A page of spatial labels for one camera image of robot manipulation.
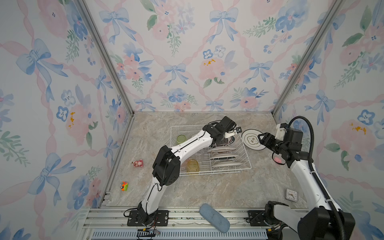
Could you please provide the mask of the orange sunburst plate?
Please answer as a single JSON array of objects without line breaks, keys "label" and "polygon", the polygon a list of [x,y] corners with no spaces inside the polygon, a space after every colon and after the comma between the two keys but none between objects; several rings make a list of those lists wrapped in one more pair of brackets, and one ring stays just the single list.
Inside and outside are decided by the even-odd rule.
[{"label": "orange sunburst plate", "polygon": [[232,147],[215,147],[215,148],[211,148],[211,149],[208,149],[208,153],[210,154],[214,154],[214,153],[229,153],[229,152],[234,152],[236,151],[237,149],[236,148],[232,148]]}]

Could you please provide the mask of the green red rimmed plate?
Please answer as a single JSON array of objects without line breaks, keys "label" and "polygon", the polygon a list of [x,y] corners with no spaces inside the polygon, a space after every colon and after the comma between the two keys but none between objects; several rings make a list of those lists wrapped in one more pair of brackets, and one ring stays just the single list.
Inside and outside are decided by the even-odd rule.
[{"label": "green red rimmed plate", "polygon": [[211,144],[210,145],[210,148],[217,148],[217,147],[228,147],[230,145],[232,145],[234,142],[235,142],[235,137],[234,136],[231,136],[230,138],[227,138],[227,139],[223,139],[221,142],[219,143],[214,143],[214,144]]}]

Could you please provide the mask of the green red banded plate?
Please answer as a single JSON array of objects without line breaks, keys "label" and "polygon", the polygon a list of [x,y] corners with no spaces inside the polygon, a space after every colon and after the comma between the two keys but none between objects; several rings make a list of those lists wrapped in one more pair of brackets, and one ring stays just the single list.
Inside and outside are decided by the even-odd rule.
[{"label": "green red banded plate", "polygon": [[236,159],[239,158],[239,155],[236,154],[218,154],[215,156],[210,157],[210,160],[230,160],[230,159]]}]

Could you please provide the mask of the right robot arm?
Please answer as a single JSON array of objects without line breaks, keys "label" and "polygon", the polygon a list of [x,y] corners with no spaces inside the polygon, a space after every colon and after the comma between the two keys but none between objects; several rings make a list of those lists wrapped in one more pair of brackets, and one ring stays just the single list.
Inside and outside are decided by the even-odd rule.
[{"label": "right robot arm", "polygon": [[283,158],[299,181],[308,204],[308,212],[300,214],[286,204],[269,201],[260,219],[270,226],[290,227],[301,240],[350,239],[355,219],[334,201],[320,180],[309,153],[302,151],[303,132],[278,125],[275,135],[263,133],[258,139],[261,145]]}]

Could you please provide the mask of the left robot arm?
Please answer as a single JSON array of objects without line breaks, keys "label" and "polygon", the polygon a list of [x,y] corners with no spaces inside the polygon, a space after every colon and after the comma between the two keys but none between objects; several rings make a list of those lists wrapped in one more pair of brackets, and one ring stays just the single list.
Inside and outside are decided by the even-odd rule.
[{"label": "left robot arm", "polygon": [[224,117],[219,122],[208,123],[197,134],[179,145],[171,148],[166,145],[161,147],[153,163],[152,183],[137,207],[143,225],[150,225],[155,220],[160,200],[166,188],[179,178],[184,161],[200,150],[223,144],[226,139],[241,132],[241,127],[229,117]]}]

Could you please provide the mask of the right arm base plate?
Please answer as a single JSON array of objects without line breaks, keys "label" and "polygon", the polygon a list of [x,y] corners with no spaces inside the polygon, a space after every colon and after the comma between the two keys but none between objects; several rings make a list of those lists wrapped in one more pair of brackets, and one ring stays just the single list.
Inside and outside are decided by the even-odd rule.
[{"label": "right arm base plate", "polygon": [[249,210],[246,222],[251,227],[267,227],[269,224],[265,220],[265,210]]}]

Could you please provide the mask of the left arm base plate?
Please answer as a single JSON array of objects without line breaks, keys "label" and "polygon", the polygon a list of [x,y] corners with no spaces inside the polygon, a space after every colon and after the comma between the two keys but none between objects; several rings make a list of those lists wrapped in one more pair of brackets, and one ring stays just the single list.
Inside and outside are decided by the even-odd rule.
[{"label": "left arm base plate", "polygon": [[128,227],[166,227],[169,222],[169,211],[157,210],[154,213],[147,215],[140,213],[140,211],[134,209],[130,210],[127,216]]}]

